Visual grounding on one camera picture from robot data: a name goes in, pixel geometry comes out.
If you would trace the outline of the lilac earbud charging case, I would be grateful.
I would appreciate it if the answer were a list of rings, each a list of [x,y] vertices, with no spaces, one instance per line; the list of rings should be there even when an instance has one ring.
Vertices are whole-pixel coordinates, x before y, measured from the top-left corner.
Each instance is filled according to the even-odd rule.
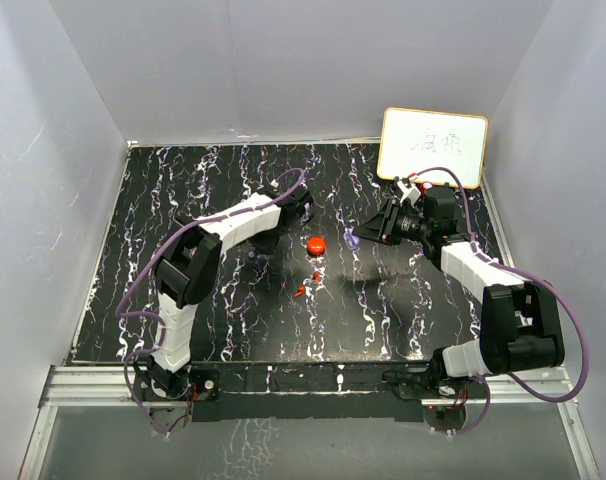
[[[353,233],[352,228],[344,231],[343,239],[349,250],[357,251],[360,248],[360,238]]]

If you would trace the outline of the orange earbud charging case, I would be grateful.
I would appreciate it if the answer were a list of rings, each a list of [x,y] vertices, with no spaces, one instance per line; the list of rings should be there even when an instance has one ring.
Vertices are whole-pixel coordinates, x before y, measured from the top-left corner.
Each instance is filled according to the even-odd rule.
[[[307,253],[313,257],[318,257],[326,252],[326,242],[321,237],[311,237],[306,245]]]

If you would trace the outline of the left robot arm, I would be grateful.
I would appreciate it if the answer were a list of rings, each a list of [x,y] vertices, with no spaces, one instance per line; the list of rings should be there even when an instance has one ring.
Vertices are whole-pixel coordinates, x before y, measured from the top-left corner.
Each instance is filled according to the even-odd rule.
[[[188,390],[196,310],[214,289],[221,258],[243,243],[259,255],[272,254],[281,237],[307,221],[312,210],[312,195],[302,185],[287,195],[265,187],[221,212],[219,221],[182,233],[161,255],[153,269],[161,322],[146,361],[146,383],[157,395],[177,399]]]

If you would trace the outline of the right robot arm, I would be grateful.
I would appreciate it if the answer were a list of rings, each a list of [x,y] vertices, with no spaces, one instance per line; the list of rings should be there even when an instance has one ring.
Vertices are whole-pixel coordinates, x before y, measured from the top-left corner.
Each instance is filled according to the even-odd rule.
[[[565,359],[557,300],[543,286],[508,272],[484,255],[457,225],[452,189],[431,187],[417,197],[391,198],[355,236],[383,245],[418,242],[425,258],[481,303],[474,340],[434,351],[427,368],[409,381],[449,397],[474,377],[556,367]]]

